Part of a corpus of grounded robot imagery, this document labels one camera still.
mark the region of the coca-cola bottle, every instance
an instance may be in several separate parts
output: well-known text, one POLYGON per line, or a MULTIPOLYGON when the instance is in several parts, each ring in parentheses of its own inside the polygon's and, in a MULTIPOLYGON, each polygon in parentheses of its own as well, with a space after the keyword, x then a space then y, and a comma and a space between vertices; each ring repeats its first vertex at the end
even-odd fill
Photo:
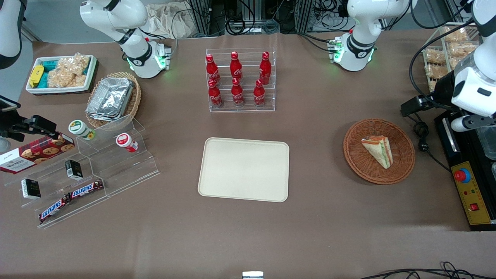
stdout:
POLYGON ((207 74, 208 79, 213 79, 216 83, 220 82, 219 67, 214 62, 214 58, 211 54, 207 54, 205 57, 207 60, 207 74))
POLYGON ((217 83, 212 78, 208 81, 208 96, 210 97, 212 107, 218 109, 224 105, 222 97, 220 96, 220 90, 217 88, 217 83))
POLYGON ((231 76, 240 80, 240 84, 243 84, 243 66, 238 60, 238 53, 231 52, 231 64, 229 65, 231 69, 231 76))
POLYGON ((272 65, 269 61, 269 52, 265 51, 262 53, 262 62, 260 63, 260 79, 263 84, 269 84, 271 71, 272 65))
POLYGON ((253 100, 255 101, 255 107, 261 108, 265 105, 265 89, 262 86, 262 80, 257 79, 255 83, 255 89, 253 90, 253 100))
POLYGON ((241 88, 238 78, 233 78, 231 93, 233 94, 234 105, 238 108, 242 107, 245 104, 245 98, 243 97, 243 88, 241 88))

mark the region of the emergency stop button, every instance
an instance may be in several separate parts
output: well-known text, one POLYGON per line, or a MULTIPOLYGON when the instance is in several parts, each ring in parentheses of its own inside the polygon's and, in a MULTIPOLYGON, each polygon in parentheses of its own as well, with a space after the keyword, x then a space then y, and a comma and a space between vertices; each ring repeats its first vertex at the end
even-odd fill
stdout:
POLYGON ((470 172, 466 168, 461 168, 453 173, 455 180, 461 183, 470 181, 470 172))

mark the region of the cookie box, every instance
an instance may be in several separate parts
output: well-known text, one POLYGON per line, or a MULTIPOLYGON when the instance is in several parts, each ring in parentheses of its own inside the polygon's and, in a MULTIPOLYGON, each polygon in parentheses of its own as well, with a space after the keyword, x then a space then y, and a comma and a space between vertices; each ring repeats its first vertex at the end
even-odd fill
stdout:
POLYGON ((0 170, 18 173, 74 148, 74 140, 59 132, 58 139, 42 137, 0 157, 0 170))

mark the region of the plastic-wrapped sandwich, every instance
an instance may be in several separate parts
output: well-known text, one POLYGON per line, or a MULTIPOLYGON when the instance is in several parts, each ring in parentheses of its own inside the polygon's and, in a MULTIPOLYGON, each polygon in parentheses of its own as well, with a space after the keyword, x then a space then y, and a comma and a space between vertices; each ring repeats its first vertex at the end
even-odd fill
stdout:
POLYGON ((362 140, 362 144, 383 168, 387 169, 393 164, 393 155, 387 137, 366 137, 362 140))

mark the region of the red button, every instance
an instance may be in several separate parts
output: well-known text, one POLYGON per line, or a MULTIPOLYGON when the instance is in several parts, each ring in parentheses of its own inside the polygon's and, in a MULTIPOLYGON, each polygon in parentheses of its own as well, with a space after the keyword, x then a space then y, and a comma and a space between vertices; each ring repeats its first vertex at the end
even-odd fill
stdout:
POLYGON ((479 210, 479 206, 477 204, 470 204, 470 209, 472 211, 477 211, 477 210, 479 210))
POLYGON ((464 172, 464 171, 462 171, 462 170, 457 170, 457 171, 455 171, 454 175, 455 175, 455 179, 456 179, 456 181, 460 181, 460 182, 462 182, 462 181, 464 181, 465 179, 467 179, 467 175, 466 175, 466 174, 465 174, 465 172, 464 172))

